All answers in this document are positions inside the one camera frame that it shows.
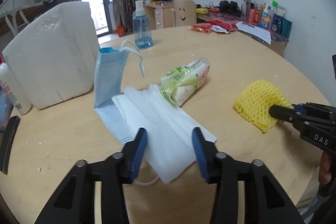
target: yellow foam net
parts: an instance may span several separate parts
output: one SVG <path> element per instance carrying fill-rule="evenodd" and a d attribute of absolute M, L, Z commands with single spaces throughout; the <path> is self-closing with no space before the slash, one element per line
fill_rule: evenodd
<path fill-rule="evenodd" d="M 266 80 L 258 80 L 240 94 L 235 102 L 235 110 L 245 120 L 266 133 L 277 122 L 277 119 L 268 113 L 272 105 L 293 108 L 276 86 Z"/>

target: styrofoam block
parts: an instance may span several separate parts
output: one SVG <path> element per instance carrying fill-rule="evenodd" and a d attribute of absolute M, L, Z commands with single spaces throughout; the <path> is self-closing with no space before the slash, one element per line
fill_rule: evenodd
<path fill-rule="evenodd" d="M 93 86 L 98 38 L 88 3 L 61 3 L 23 29 L 4 59 L 40 109 L 87 93 Z"/>

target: plaid fabric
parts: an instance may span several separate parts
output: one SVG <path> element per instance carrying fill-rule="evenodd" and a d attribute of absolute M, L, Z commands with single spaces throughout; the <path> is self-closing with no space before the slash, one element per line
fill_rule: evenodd
<path fill-rule="evenodd" d="M 0 131 L 5 131 L 14 106 L 8 100 L 2 88 L 0 89 Z"/>

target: orange object on floor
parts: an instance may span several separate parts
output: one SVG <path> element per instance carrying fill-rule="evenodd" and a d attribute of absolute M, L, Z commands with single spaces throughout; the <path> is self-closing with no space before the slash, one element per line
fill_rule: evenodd
<path fill-rule="evenodd" d="M 118 31 L 118 35 L 119 35 L 119 37 L 124 37 L 124 36 L 125 36 L 125 29 L 124 29 L 123 26 L 119 26 L 119 27 L 117 28 L 117 31 Z"/>

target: red package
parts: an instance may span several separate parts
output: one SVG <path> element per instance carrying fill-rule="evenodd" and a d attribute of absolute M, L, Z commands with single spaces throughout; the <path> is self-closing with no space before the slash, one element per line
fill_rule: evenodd
<path fill-rule="evenodd" d="M 224 19 L 215 18 L 215 19 L 211 19 L 210 21 L 208 21 L 208 23 L 210 23 L 211 25 L 220 26 L 227 31 L 238 30 L 235 23 L 224 20 Z"/>
<path fill-rule="evenodd" d="M 209 23 L 198 23 L 189 27 L 190 30 L 196 32 L 208 32 L 211 29 L 211 24 Z"/>

